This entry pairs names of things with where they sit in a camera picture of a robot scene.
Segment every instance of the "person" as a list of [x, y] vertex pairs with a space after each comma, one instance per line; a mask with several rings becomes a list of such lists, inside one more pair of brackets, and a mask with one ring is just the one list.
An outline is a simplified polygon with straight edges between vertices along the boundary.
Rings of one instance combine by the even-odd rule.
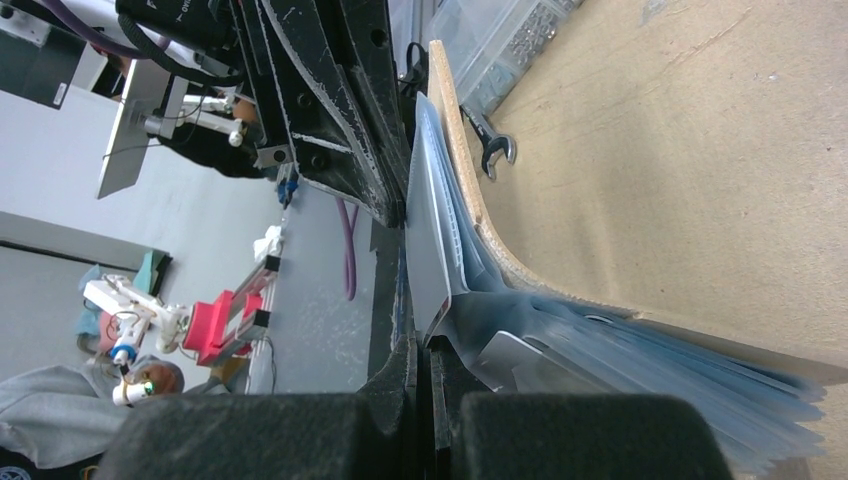
[[[128, 375], [153, 383], [153, 396], [141, 402], [181, 393], [185, 386], [176, 365], [153, 356], [139, 358]], [[112, 401], [119, 383], [117, 367], [101, 362], [46, 367], [0, 382], [0, 474], [5, 468], [37, 478], [30, 473], [70, 469], [77, 476], [96, 465], [132, 412]], [[225, 393], [209, 390], [200, 393]]]
[[[110, 66], [127, 76], [131, 60], [98, 50], [106, 56]], [[215, 96], [211, 88], [189, 85], [190, 95]], [[233, 106], [233, 117], [244, 120], [248, 125], [259, 122], [256, 107], [249, 101], [238, 99]], [[276, 167], [260, 169], [255, 167], [256, 151], [249, 142], [241, 147], [233, 147], [226, 134], [194, 124], [184, 123], [174, 130], [171, 138], [156, 137], [160, 144], [170, 148], [187, 160], [230, 178], [267, 178], [276, 179]]]

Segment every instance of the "transparent plastic sheet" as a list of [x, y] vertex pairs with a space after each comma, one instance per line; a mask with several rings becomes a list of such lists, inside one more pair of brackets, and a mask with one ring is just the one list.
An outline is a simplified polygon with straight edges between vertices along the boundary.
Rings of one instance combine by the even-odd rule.
[[444, 0], [426, 29], [441, 40], [459, 101], [491, 113], [581, 2]]
[[625, 322], [597, 308], [506, 286], [474, 230], [450, 162], [441, 122], [419, 96], [418, 128], [434, 178], [441, 240], [453, 252], [451, 341], [470, 367], [499, 331], [535, 347], [545, 360], [505, 375], [526, 392], [659, 393], [694, 405], [739, 473], [763, 474], [772, 461], [822, 454], [822, 438], [796, 421], [821, 418], [811, 402], [824, 389], [804, 378], [748, 364]]
[[432, 133], [428, 137], [428, 129], [423, 123], [418, 125], [407, 192], [405, 250], [408, 281], [415, 327], [425, 332], [433, 323], [442, 320], [446, 307], [449, 307], [451, 289], [456, 288], [451, 287], [438, 199], [433, 192], [433, 169], [427, 162], [434, 157], [432, 151], [438, 149], [438, 143]]

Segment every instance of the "wooden surface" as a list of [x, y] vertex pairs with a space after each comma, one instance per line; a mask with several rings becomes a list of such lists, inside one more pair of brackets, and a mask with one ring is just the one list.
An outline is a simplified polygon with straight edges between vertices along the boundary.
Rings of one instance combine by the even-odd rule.
[[[845, 1], [586, 0], [492, 117], [516, 164], [451, 147], [478, 232], [518, 288], [844, 382], [846, 52]], [[848, 471], [846, 398], [814, 478]]]

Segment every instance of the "open-end wrench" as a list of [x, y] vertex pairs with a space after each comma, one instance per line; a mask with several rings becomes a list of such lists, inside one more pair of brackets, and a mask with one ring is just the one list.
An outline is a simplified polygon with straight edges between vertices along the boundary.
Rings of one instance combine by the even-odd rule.
[[495, 160], [498, 159], [499, 152], [506, 155], [506, 161], [515, 163], [515, 140], [509, 135], [503, 135], [495, 131], [489, 123], [489, 119], [482, 113], [473, 111], [470, 108], [461, 106], [462, 113], [468, 117], [474, 132], [480, 138], [480, 143], [483, 144], [483, 172], [492, 180], [495, 179]]

